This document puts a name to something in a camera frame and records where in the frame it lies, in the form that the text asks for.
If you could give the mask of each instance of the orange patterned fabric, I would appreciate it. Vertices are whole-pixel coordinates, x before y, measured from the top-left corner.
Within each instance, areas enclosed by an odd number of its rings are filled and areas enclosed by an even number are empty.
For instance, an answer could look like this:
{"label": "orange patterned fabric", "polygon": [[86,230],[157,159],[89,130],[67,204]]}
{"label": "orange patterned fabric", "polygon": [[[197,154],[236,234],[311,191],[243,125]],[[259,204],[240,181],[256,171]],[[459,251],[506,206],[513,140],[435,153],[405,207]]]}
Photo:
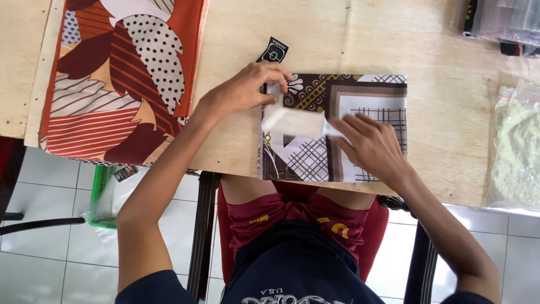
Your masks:
{"label": "orange patterned fabric", "polygon": [[209,1],[166,4],[66,0],[42,149],[143,166],[161,155],[189,118]]}

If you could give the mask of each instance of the chair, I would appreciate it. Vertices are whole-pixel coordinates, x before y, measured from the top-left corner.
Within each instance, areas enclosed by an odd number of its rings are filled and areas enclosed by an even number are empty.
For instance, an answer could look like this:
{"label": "chair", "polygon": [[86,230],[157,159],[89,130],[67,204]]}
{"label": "chair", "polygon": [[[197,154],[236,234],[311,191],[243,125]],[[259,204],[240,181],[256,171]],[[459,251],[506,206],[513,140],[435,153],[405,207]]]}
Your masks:
{"label": "chair", "polygon": [[[23,165],[26,147],[24,140],[0,136],[0,223],[2,221],[21,221],[24,218],[22,213],[6,212],[11,195],[17,184],[19,172]],[[33,221],[20,224],[12,224],[0,227],[0,235],[60,225],[82,224],[84,218],[74,217],[67,219],[51,219],[43,221]]]}
{"label": "chair", "polygon": [[[206,289],[208,274],[210,271],[210,250],[212,246],[212,228],[214,220],[214,202],[216,190],[219,188],[220,174],[203,171],[199,178],[199,200],[197,214],[195,216],[195,231],[193,235],[193,248],[187,291],[190,292],[197,303],[206,302]],[[292,200],[301,200],[301,195],[315,192],[317,187],[295,183],[277,182],[274,184],[279,193],[290,195]],[[380,204],[373,204],[369,210],[362,237],[365,240],[363,246],[357,251],[362,257],[359,263],[360,279],[364,282],[371,270],[375,255],[379,250],[386,224],[388,223],[389,211]],[[227,215],[225,197],[221,189],[218,190],[217,216],[219,219],[221,262],[225,284],[229,284],[233,266],[233,253],[228,247],[231,239],[231,231],[228,228],[230,221]],[[409,267],[409,276],[403,302],[429,304],[431,302],[431,288],[437,253],[431,244],[427,234],[420,224],[416,227],[416,239]]]}

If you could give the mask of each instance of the red shorts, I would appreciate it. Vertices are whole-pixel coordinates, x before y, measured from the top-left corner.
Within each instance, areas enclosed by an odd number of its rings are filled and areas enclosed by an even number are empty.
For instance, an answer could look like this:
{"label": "red shorts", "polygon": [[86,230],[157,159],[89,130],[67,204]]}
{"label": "red shorts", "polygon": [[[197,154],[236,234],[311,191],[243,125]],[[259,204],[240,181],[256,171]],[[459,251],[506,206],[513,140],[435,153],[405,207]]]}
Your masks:
{"label": "red shorts", "polygon": [[345,208],[311,193],[304,203],[292,202],[282,194],[269,194],[241,205],[227,204],[227,211],[232,222],[229,246],[235,257],[240,247],[279,221],[303,220],[319,225],[358,262],[356,246],[364,244],[360,235],[369,210]]}

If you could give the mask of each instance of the navy blue t-shirt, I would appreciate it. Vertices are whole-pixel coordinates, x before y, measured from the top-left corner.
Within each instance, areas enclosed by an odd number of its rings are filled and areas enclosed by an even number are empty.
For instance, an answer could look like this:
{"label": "navy blue t-shirt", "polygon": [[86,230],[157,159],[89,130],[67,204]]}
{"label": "navy blue t-shirt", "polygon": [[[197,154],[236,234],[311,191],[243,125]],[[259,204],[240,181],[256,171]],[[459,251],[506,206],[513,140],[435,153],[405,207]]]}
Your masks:
{"label": "navy blue t-shirt", "polygon": [[[192,303],[172,270],[147,275],[126,287],[116,303]],[[221,303],[384,303],[358,278],[353,257],[320,228],[282,221],[240,248]],[[444,304],[493,304],[459,292]]]}

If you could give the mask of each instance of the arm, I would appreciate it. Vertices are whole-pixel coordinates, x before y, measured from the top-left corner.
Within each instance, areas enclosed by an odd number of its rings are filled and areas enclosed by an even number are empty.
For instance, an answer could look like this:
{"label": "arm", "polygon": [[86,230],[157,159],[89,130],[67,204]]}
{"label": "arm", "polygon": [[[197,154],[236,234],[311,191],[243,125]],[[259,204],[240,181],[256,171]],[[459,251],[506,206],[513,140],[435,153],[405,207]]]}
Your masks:
{"label": "arm", "polygon": [[457,276],[456,291],[501,302],[498,270],[470,232],[437,200],[405,160],[394,128],[363,114],[331,124],[349,140],[332,138],[349,159],[396,191],[416,215],[440,256]]}
{"label": "arm", "polygon": [[285,93],[285,78],[292,79],[292,75],[278,63],[252,63],[201,98],[180,134],[146,173],[118,213],[118,291],[141,277],[172,269],[158,221],[191,159],[225,115],[263,103],[275,103],[274,96],[259,93],[259,87],[264,82],[278,81]]}

